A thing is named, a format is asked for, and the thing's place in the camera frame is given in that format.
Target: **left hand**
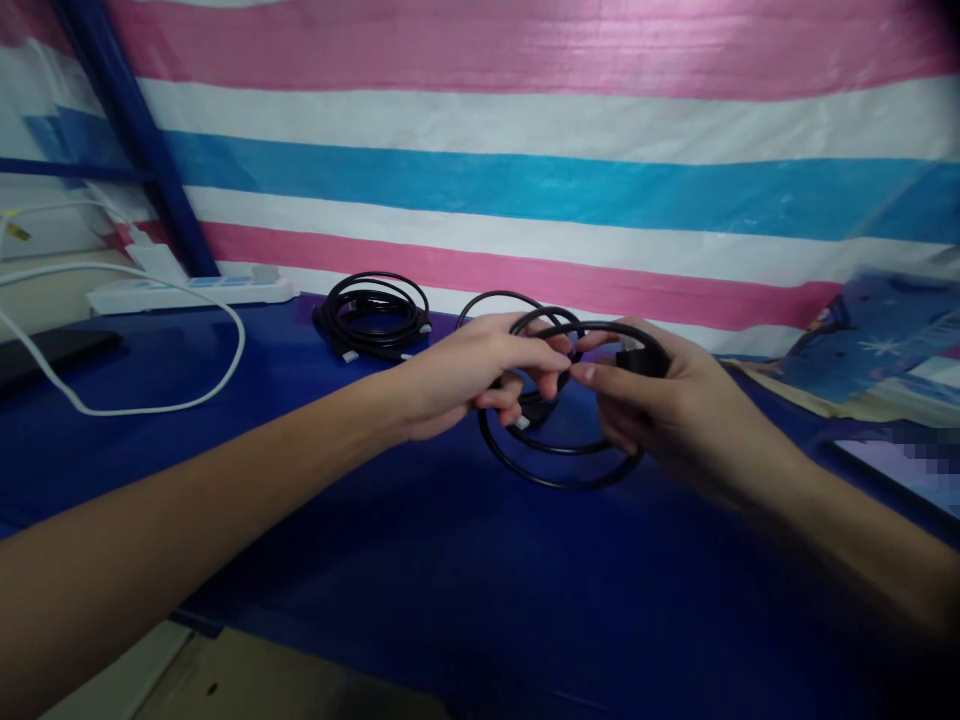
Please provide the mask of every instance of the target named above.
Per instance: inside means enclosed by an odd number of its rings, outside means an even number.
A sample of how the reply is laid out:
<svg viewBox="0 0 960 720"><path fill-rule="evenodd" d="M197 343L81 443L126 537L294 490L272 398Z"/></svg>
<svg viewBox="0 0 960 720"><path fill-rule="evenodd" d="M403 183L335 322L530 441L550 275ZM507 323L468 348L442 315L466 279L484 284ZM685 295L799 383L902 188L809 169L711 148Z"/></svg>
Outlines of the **left hand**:
<svg viewBox="0 0 960 720"><path fill-rule="evenodd" d="M557 377L570 367L563 353L571 351L565 336L549 341L510 335L510 327L525 313L486 315L472 320L436 345L386 371L408 409L406 435L427 440L456 425L474 407L498 411L501 425L520 418L518 398L523 380L512 368L524 370L547 399L557 394ZM540 321L527 328L535 333ZM502 385L491 389L502 376Z"/></svg>

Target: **white charging cable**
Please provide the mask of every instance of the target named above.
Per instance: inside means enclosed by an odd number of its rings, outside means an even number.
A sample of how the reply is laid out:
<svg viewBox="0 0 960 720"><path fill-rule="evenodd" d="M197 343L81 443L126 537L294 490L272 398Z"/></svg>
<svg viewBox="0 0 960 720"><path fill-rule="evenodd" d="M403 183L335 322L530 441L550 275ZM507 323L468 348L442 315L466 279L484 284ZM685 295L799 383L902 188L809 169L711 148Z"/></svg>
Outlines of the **white charging cable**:
<svg viewBox="0 0 960 720"><path fill-rule="evenodd" d="M53 210L63 207L72 207L75 205L98 205L109 212L116 215L120 218L121 221L126 223L130 229L131 234L133 230L136 230L138 233L142 233L139 228L136 228L132 222L127 220L123 215L117 212L113 207L107 205L106 203L101 203L96 200L76 200L67 203L59 203L57 205L47 205L41 207L32 207L25 210L20 210L17 212L6 213L0 218L0 248L2 248L3 238L7 232L7 225L10 222L11 217L16 217L27 212L39 212L42 210ZM198 298L206 300L207 302L216 305L221 310L227 313L230 316L230 319L237 326L237 350L233 355L233 360L230 361L230 366L227 368L227 371L224 373L223 377L209 392L196 400L190 400L189 402L180 403L179 405L167 405L164 407L153 407L153 408L132 408L129 410L94 410L93 408L87 407L86 404L80 399L80 396L75 393L69 385L67 385L59 375L54 371L50 366L50 363L47 362L46 358L43 357L43 353L40 352L40 348L37 347L36 343L30 339L30 336L20 328L10 317L0 309L0 323L3 323L14 336L23 343L26 347L27 352L30 353L34 361L40 367L40 370L44 375L47 376L47 379L53 383L60 392L62 392L66 398L70 401L70 404L76 408L77 412L83 413L84 415L91 415L93 417L116 417L119 415L153 415L156 413L165 413L165 412L175 412L177 410L186 410L187 408L196 407L201 403L205 403L207 400L212 398L218 392L220 392L223 387L230 381L230 378L233 377L233 373L237 369L237 365L240 363L240 357L243 355L243 348L246 345L247 334L246 330L243 327L243 321L240 319L240 316L237 315L236 311L231 308L226 303L222 303L216 298L210 297L206 293L199 292L193 288L187 287L180 283L170 282L160 277L156 277L149 273L143 272L142 270L136 270L134 268L129 268L124 265L114 265L113 263L98 263L98 262L79 262L79 263L62 263L60 265L49 265L47 267L37 268L36 270L26 270L24 272L12 273L5 277L0 278L0 287L5 287L7 285L14 285L19 282L24 282L26 280L33 280L34 278L43 277L45 275L56 275L62 272L71 272L73 270L110 270L114 272L127 273L128 275L136 275L137 277L142 277L147 280L152 280L154 282L162 283L163 285L168 285L178 290L183 290L184 292L195 295Z"/></svg>

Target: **black cable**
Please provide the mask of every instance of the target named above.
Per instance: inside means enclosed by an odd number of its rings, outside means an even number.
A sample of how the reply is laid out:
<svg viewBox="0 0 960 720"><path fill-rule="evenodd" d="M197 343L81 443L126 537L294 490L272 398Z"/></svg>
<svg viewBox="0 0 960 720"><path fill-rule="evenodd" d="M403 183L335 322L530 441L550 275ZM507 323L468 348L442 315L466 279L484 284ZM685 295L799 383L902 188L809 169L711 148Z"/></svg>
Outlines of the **black cable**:
<svg viewBox="0 0 960 720"><path fill-rule="evenodd" d="M420 308L409 293L393 283L377 278L399 280L416 290L423 301ZM349 290L353 285L381 285L393 292L372 288ZM382 329L358 327L355 323L375 315L396 317L398 321ZM327 336L334 352L346 362L363 353L391 362L410 358L406 348L431 331L430 304L427 296L412 280L391 272L357 273L337 283L323 305L313 309L313 324Z"/></svg>
<svg viewBox="0 0 960 720"><path fill-rule="evenodd" d="M601 320L581 321L569 310L565 310L564 308L560 307L543 307L535 300L511 291L493 291L484 293L483 295L474 298L470 301L467 307L463 309L463 312L461 312L460 317L457 319L457 327L460 327L463 324L464 320L466 319L467 312L469 312L474 305L476 305L480 300L494 295L504 295L507 297L518 298L536 308L513 324L513 326L510 328L511 335L520 335L534 320L541 317L547 317L554 323L554 326L534 333L532 337L541 340L547 340L551 337L555 337L556 335L566 335L571 332L577 333L578 337L583 337L585 331L587 330L607 330L632 338L641 343L643 346L642 348L638 349L623 350L618 352L617 365L619 367L642 375L649 375L651 377L665 377L670 368L670 358L664 351L663 347L652 336L643 330L635 328L631 325L624 325L622 323ZM560 323L557 319L557 316L563 317L570 322ZM570 358L573 362L577 362L581 356L582 353L575 352L571 353ZM563 389L563 385L566 384L567 378L569 378L569 373L563 373L560 378L563 380L563 382L561 383L560 379L558 379L558 399L560 391ZM527 411L527 406L529 406L531 402L531 395L536 395L536 397L539 398L539 393L524 393L520 396L520 405L521 408L524 409L524 412ZM543 398L539 398L539 401L542 403L547 402L546 400L543 400ZM526 480L549 488L555 488L558 490L599 490L601 488L609 487L610 485L620 482L624 477L626 477L627 474L637 466L643 457L641 451L637 455L626 458L620 465L600 476L599 478L586 482L563 482L559 480L543 478L538 475L534 475L526 468L521 467L503 452L502 448L497 444L497 441L493 437L493 433L490 430L490 423L486 410L479 410L477 418L480 422L480 433L483 435L484 442L501 463ZM606 450L611 447L610 444L605 440L575 447L549 445L528 437L523 430L516 426L508 427L507 431L514 438L524 443L528 447L532 447L541 452L551 453L554 455L587 455L600 452L601 450Z"/></svg>
<svg viewBox="0 0 960 720"><path fill-rule="evenodd" d="M469 313L478 302L491 297L512 297L516 300L521 300L527 303L527 305L532 305L538 310L543 307L543 305L538 303L533 298L527 297L526 295L521 295L513 290L490 290L477 295L473 300L466 304L463 310L460 311L460 316L457 318L457 324L455 327L458 330L462 328L463 324L467 321L467 313ZM576 316L572 315L569 311L564 310L563 308L558 308L558 310L560 310L560 312L557 314L563 315L567 319L573 318L576 320ZM549 318L550 322L552 322L554 325L560 324L560 320L557 319L556 314L551 313L546 315L546 317ZM570 361L579 362L581 357L583 357L583 353L573 353L570 355ZM557 379L558 392L563 388L564 385L567 384L569 379L570 373L561 373L560 377ZM494 387L499 387L499 383L500 381L497 380L497 382L494 383ZM530 422L530 425L536 427L550 416L550 413L553 411L554 403L544 399L539 390L529 390L520 396L520 406L523 408L524 417Z"/></svg>

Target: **smartphone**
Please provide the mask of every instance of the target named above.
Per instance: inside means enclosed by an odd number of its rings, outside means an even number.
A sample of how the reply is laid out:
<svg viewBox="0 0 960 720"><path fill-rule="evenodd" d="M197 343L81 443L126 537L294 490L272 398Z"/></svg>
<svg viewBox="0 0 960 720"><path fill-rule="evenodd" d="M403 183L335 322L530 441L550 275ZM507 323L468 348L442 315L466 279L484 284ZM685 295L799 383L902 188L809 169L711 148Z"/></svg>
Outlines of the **smartphone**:
<svg viewBox="0 0 960 720"><path fill-rule="evenodd" d="M57 373L100 357L120 345L123 338L105 330L55 328L31 335ZM43 371L19 340L0 345L0 401L17 395L45 379Z"/></svg>

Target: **fingernail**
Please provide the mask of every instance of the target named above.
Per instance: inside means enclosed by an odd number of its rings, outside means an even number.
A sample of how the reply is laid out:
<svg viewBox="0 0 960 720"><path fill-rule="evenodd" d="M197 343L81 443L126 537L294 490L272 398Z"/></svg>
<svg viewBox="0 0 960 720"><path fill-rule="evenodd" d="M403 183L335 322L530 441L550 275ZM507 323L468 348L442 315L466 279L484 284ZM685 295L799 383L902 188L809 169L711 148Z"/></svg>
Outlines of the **fingernail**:
<svg viewBox="0 0 960 720"><path fill-rule="evenodd" d="M584 385L589 385L593 382L593 376L596 372L597 369L590 363L577 363L570 368L570 374L573 375L574 379Z"/></svg>

